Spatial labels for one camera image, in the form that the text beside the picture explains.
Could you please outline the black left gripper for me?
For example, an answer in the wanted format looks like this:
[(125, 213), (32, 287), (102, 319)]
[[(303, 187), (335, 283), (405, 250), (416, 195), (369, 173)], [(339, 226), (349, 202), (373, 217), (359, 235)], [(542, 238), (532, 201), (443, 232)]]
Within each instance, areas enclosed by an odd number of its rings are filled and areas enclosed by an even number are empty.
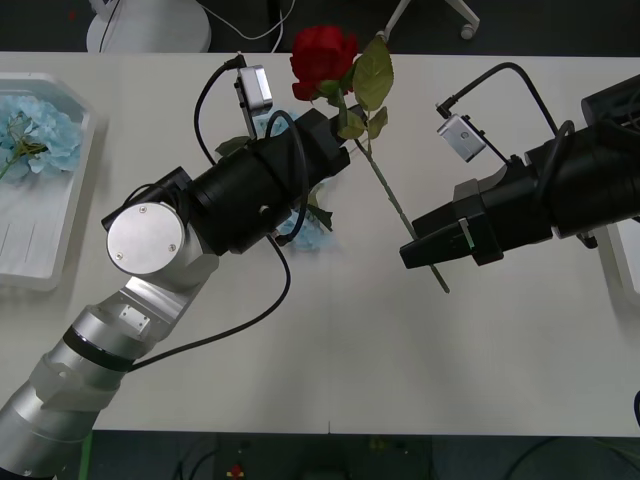
[(341, 140), (356, 140), (366, 132), (366, 114), (359, 105), (339, 107), (331, 119), (311, 109), (294, 125), (304, 150), (309, 182), (320, 183), (350, 164)]

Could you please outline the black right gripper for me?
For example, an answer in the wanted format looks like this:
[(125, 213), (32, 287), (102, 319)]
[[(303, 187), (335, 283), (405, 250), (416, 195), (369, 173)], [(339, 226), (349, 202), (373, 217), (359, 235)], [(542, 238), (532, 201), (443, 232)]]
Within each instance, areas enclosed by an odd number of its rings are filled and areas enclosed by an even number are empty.
[[(454, 188), (453, 201), (412, 222), (417, 240), (400, 248), (407, 269), (436, 265), (471, 255), (477, 265), (504, 258), (504, 253), (550, 238), (550, 222), (532, 207), (535, 169), (521, 160), (503, 165), (481, 180)], [(470, 235), (469, 243), (461, 233)]]

